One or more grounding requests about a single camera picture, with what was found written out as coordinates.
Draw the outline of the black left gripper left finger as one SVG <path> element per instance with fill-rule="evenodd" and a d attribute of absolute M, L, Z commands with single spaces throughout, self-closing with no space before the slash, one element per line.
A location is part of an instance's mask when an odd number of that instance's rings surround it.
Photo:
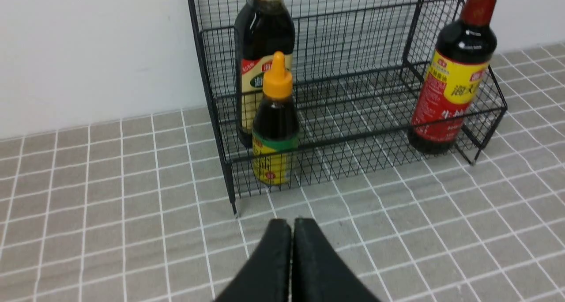
<path fill-rule="evenodd" d="M 256 249 L 216 302 L 287 302 L 291 240 L 288 222 L 271 219 Z"/>

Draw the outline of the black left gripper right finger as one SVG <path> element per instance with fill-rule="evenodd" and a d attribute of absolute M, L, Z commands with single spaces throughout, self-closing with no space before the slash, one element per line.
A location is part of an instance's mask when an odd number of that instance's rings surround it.
<path fill-rule="evenodd" d="M 293 302 L 378 302 L 312 218 L 294 221 Z"/>

